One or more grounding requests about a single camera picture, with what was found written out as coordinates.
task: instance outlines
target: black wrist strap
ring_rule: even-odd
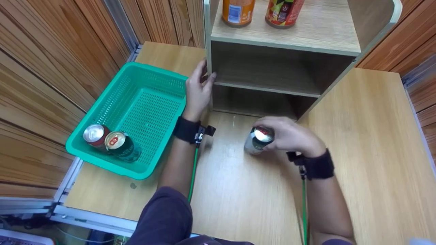
[[[197,144],[197,147],[199,147],[203,134],[213,136],[215,131],[216,128],[212,126],[202,126],[201,121],[194,123],[179,116],[176,126],[174,126],[173,135],[190,144]]]
[[[329,150],[314,158],[305,157],[303,155],[296,155],[295,152],[286,152],[288,160],[294,162],[297,166],[305,168],[307,179],[328,179],[334,176],[334,165]]]

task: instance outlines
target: shelf board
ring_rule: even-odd
[[[215,84],[318,98],[320,91],[303,65],[290,60],[230,59],[220,64]]]
[[[233,28],[221,19],[220,1],[211,40],[349,56],[360,54],[347,0],[306,0],[295,26],[288,29],[267,24],[268,2],[256,0],[252,22]]]
[[[214,85],[212,109],[246,116],[287,116],[296,121],[284,94]]]

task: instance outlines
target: purple shirt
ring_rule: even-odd
[[[161,187],[142,210],[135,232],[126,245],[252,245],[231,242],[206,235],[189,238],[192,229],[192,209],[182,193]],[[351,245],[332,239],[323,245]]]

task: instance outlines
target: green cable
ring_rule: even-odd
[[[195,171],[197,170],[197,155],[198,155],[198,148],[195,148],[194,167],[192,169],[192,179],[191,179],[191,187],[189,188],[188,202],[191,202],[192,191],[194,189]]]
[[[303,180],[303,234],[304,234],[304,245],[307,245],[306,181],[305,180]]]

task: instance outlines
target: can top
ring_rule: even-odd
[[[258,126],[254,128],[254,136],[260,142],[268,143],[274,140],[274,130]]]
[[[84,131],[83,131],[83,139],[85,139],[86,142],[95,142],[103,137],[105,134],[105,129],[100,124],[92,124],[89,125]]]
[[[125,133],[121,131],[113,131],[106,136],[105,145],[108,149],[118,149],[125,141]]]

